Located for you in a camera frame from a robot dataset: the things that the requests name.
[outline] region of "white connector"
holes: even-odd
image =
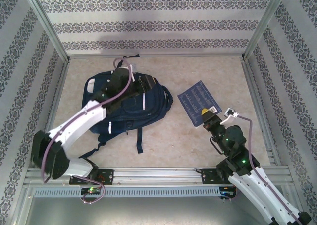
[[[133,64],[130,64],[129,67],[131,68],[131,72],[132,72],[131,77],[132,77],[132,81],[134,82],[135,79],[134,79],[134,75],[133,74],[135,74],[137,72],[137,65],[133,63]],[[129,69],[125,65],[123,65],[121,68],[124,68],[124,69],[127,69],[127,70]]]
[[[220,125],[225,125],[226,123],[232,123],[232,122],[234,121],[234,119],[238,117],[238,115],[239,115],[239,114],[238,114],[234,109],[228,108],[228,109],[226,110],[226,112],[224,113],[224,116],[225,116],[227,119],[225,119],[224,121],[222,121],[222,122],[220,123]]]

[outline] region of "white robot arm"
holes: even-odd
[[[212,134],[210,142],[220,154],[227,156],[217,165],[218,176],[235,185],[269,225],[307,225],[311,221],[308,213],[300,212],[284,198],[251,154],[252,121],[239,116],[233,109],[228,109],[225,116],[227,119],[222,121],[211,111],[202,111],[204,128]],[[249,150],[245,148],[246,138],[239,126],[224,127],[237,117],[250,122]]]
[[[53,139],[58,132],[69,122],[71,122],[77,115],[85,113],[80,118],[74,120],[69,127],[67,127],[61,135],[59,135],[55,141],[61,142],[65,153],[70,149],[71,145],[86,131],[89,130],[96,123],[104,120],[106,118],[106,109],[103,107],[97,107],[91,111],[87,111],[89,108],[100,104],[96,100],[89,100],[88,103],[75,114],[68,121],[63,123],[61,126],[52,129],[48,132],[49,137]],[[83,158],[72,158],[70,159],[67,171],[63,175],[69,176],[80,176],[87,177],[93,169],[93,165]]]

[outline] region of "mounting plate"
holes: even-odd
[[[95,181],[98,181],[104,185],[112,185],[113,174],[114,174],[114,170],[112,170],[112,169],[99,169],[97,172],[97,177],[96,177]],[[93,183],[86,182],[86,181],[83,181],[81,179],[71,177],[69,179],[69,184],[70,185],[82,185],[82,184],[91,185]]]
[[[217,174],[217,168],[196,169],[196,172],[202,175],[203,184],[230,184],[229,181],[224,182]]]

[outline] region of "navy blue backpack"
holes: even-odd
[[[105,82],[110,80],[112,73],[113,71],[99,73],[87,80],[84,89],[82,107],[84,107],[92,98],[92,96],[103,87]],[[134,78],[136,79],[139,78],[139,76],[145,75],[141,73],[134,74]],[[92,79],[95,80],[93,92],[88,92],[88,83]],[[110,115],[107,115],[103,121],[90,128],[93,133],[100,134],[98,137],[98,148],[83,154],[81,158],[87,158],[88,156],[91,156],[94,152],[98,151],[101,146],[104,146],[110,139],[123,132],[133,129],[138,130],[138,153],[143,152],[142,127],[164,118],[173,103],[173,97],[169,90],[165,86],[160,85],[160,83],[155,78],[153,79],[155,84],[150,90],[144,93],[145,95],[138,94],[123,100],[118,109],[116,109]]]

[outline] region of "decorative wall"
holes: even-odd
[[[244,52],[270,0],[40,0],[70,55]]]
[[[281,161],[317,224],[317,0],[282,0],[249,59]]]
[[[5,225],[64,64],[27,0],[0,0],[0,49],[0,225]]]

